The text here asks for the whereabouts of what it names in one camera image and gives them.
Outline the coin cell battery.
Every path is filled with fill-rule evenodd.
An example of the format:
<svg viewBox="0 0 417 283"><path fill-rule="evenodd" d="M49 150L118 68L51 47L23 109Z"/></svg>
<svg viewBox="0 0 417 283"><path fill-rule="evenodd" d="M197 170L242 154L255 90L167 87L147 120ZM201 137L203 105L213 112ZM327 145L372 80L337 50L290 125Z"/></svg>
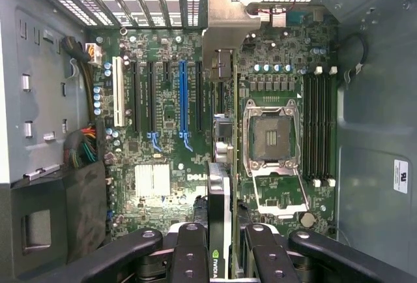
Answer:
<svg viewBox="0 0 417 283"><path fill-rule="evenodd" d="M300 213L299 222L303 228L312 229L317 224L317 217L310 211Z"/></svg>

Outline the silver chipset heatsink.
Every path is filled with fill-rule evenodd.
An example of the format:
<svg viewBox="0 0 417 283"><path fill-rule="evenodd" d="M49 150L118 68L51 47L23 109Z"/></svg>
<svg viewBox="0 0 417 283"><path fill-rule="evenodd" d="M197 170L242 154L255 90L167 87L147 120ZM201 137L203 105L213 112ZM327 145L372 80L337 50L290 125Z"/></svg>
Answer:
<svg viewBox="0 0 417 283"><path fill-rule="evenodd" d="M134 168L136 196L140 198L169 196L169 164L142 164Z"/></svg>

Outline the green motherboard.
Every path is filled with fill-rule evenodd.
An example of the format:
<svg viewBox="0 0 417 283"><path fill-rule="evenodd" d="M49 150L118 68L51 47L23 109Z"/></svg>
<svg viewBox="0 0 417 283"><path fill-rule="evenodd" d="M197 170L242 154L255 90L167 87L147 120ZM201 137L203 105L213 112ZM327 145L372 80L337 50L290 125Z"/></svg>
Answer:
<svg viewBox="0 0 417 283"><path fill-rule="evenodd" d="M326 172L314 177L314 75L328 80L331 66L336 66L335 19L326 17L321 22L310 14L297 12L290 16L285 27L264 23L250 31L238 50L238 174L237 203L241 201L250 211L254 222L271 224L284 235L297 228L300 213L281 219L262 215L257 210L252 176L242 161L242 114L248 99L260 105L286 104L296 100L300 112L301 163L298 167L306 190L309 210L317 217L311 230L332 235L335 232L336 187L328 186L328 105L326 123ZM93 72L93 108L97 125L87 129L90 140L102 140L103 159L108 184L108 228L114 239L144 226L167 231L178 222L194 221L194 201L198 196L208 200L208 165L212 162L212 84L203 67L202 32L193 29L110 29L96 31L92 42L102 48L102 66ZM114 127L112 57L124 61L125 126ZM141 130L133 129L134 99L131 62L137 61L141 88ZM156 124L158 143L162 152L154 150L147 138L147 61L156 68ZM163 79L164 61L171 64L171 81ZM188 134L193 152L187 150L180 131L179 61L188 65ZM195 128L195 62L203 68L203 126ZM306 180L303 172L304 133L304 76L310 80L309 134L310 171ZM336 80L333 97L333 152L332 166L336 179ZM142 164L169 164L169 196L140 198L136 196L134 168ZM261 205L280 209L304 202L297 177L271 173L256 179Z"/></svg>

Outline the black plastic fan shroud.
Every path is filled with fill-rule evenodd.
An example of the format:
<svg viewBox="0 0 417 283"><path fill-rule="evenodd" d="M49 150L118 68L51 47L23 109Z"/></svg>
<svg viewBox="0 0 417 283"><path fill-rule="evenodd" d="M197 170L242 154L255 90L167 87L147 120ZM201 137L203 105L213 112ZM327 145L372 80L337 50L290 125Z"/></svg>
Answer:
<svg viewBox="0 0 417 283"><path fill-rule="evenodd" d="M105 177L104 164L95 162L12 188L15 270L70 263L100 246L106 233Z"/></svg>

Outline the CPU socket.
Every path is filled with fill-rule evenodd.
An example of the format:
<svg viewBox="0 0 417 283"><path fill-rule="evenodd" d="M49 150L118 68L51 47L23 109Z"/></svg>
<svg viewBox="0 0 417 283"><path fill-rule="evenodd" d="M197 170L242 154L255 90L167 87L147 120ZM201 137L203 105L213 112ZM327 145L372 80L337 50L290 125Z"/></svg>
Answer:
<svg viewBox="0 0 417 283"><path fill-rule="evenodd" d="M242 161L248 175L284 175L301 163L296 100L260 105L250 98L242 114Z"/></svg>

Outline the RAM slot with white latches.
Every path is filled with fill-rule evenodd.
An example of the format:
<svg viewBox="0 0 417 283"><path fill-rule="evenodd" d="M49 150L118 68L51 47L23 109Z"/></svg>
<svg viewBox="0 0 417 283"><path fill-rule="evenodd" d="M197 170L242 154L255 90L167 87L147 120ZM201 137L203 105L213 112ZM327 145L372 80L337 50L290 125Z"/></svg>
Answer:
<svg viewBox="0 0 417 283"><path fill-rule="evenodd" d="M314 80L311 82L311 86L314 87L314 135L315 135L315 153L314 153L314 177L319 179L320 172L320 158L321 158L321 76L314 75Z"/></svg>
<svg viewBox="0 0 417 283"><path fill-rule="evenodd" d="M334 113L333 113L333 97L334 97L334 81L336 80L338 73L337 66L331 66L329 71L329 80L328 80L328 174L326 175L326 180L328 186L335 188L336 179L334 178L334 167L332 166L332 159L334 158L334 148L333 148L333 128L334 128Z"/></svg>

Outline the white case sticker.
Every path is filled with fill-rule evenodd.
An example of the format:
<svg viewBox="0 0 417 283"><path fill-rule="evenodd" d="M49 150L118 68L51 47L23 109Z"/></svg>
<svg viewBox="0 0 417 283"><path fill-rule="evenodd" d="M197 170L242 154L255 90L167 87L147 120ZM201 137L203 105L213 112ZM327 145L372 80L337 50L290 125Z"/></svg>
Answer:
<svg viewBox="0 0 417 283"><path fill-rule="evenodd" d="M408 193L409 163L404 160L394 160L394 190L403 194Z"/></svg>

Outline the blue expansion slot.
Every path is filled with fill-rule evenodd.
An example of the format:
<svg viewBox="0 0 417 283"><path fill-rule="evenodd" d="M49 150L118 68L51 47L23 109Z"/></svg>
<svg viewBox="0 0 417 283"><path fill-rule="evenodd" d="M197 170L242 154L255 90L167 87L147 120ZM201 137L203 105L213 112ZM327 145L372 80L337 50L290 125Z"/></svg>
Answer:
<svg viewBox="0 0 417 283"><path fill-rule="evenodd" d="M179 61L179 101L180 101L180 131L184 146L190 152L193 148L190 145L188 134L188 65L186 61Z"/></svg>

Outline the long black expansion slot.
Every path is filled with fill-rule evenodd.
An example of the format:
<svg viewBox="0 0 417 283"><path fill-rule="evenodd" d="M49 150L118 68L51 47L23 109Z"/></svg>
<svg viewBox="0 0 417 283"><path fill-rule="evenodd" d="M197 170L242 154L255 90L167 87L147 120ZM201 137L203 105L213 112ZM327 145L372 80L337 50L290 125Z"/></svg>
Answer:
<svg viewBox="0 0 417 283"><path fill-rule="evenodd" d="M147 138L150 139L152 147L158 152L162 152L162 148L158 143L158 131L156 124L156 68L152 61L147 61L147 114L148 114L148 132Z"/></svg>
<svg viewBox="0 0 417 283"><path fill-rule="evenodd" d="M202 131L203 126L203 68L202 62L195 62L195 128Z"/></svg>
<svg viewBox="0 0 417 283"><path fill-rule="evenodd" d="M131 62L132 70L132 84L133 84L133 99L134 99L134 118L133 118L133 129L135 132L140 132L141 130L141 88L140 88L140 79L138 72L137 61Z"/></svg>

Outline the white expansion slot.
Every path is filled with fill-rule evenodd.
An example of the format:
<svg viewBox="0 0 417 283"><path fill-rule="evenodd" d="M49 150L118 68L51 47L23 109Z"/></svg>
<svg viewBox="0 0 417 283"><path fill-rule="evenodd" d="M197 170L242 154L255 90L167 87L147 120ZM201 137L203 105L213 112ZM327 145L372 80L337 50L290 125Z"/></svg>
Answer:
<svg viewBox="0 0 417 283"><path fill-rule="evenodd" d="M124 110L124 61L122 57L112 57L113 66L113 118L114 127L125 126Z"/></svg>

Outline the open black PC case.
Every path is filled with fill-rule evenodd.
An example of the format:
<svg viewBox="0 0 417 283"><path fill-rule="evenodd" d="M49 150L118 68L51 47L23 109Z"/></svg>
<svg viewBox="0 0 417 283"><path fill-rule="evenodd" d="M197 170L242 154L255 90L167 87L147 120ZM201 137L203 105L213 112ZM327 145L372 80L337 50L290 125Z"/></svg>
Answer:
<svg viewBox="0 0 417 283"><path fill-rule="evenodd" d="M417 276L417 0L233 1L260 27L285 27L297 12L316 22L335 19L335 232L321 234ZM15 270L11 190L59 170L104 164L102 140L87 137L97 125L98 67L85 51L93 33L203 34L207 26L208 0L0 0L0 283L34 283L74 262ZM409 163L407 194L394 190L395 159ZM136 231L112 237L107 180L106 196L105 238L94 251ZM169 283L167 257L185 223L142 227L162 233L165 252L124 270L118 283Z"/></svg>

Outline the white power connector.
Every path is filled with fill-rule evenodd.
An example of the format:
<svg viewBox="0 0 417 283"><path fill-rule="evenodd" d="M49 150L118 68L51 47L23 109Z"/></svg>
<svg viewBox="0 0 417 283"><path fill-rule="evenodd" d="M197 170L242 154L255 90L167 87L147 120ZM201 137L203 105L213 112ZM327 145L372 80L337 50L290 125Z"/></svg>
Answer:
<svg viewBox="0 0 417 283"><path fill-rule="evenodd" d="M102 48L96 43L86 43L85 51L90 56L89 64L95 67L102 66Z"/></svg>

